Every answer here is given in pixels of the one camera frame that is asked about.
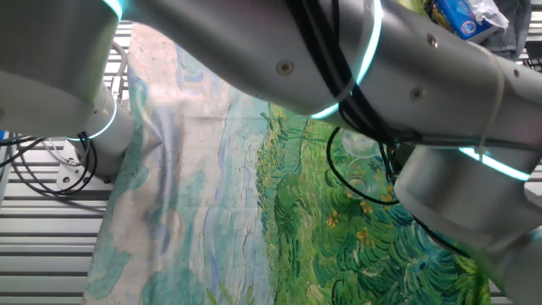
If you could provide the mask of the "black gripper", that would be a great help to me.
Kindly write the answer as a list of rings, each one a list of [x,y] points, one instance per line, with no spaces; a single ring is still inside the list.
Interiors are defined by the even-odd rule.
[[[390,166],[390,181],[395,183],[405,163],[410,158],[415,147],[410,144],[398,144],[395,147],[385,147],[384,151]]]

